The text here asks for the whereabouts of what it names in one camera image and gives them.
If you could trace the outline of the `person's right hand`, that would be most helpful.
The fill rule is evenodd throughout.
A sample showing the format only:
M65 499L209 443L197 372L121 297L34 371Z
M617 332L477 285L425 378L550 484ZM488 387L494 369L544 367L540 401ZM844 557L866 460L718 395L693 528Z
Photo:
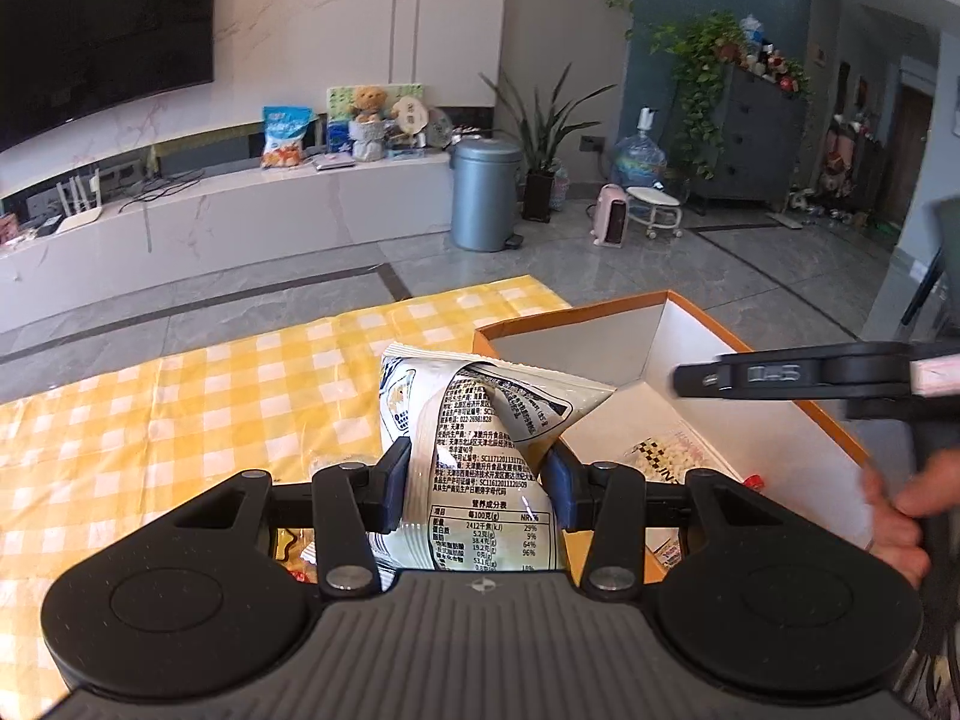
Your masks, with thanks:
M887 494L884 478L872 465L862 468L861 488L872 514L869 553L887 562L918 589L931 570L931 558L921 548L919 520L957 507L958 450L937 452L896 496Z

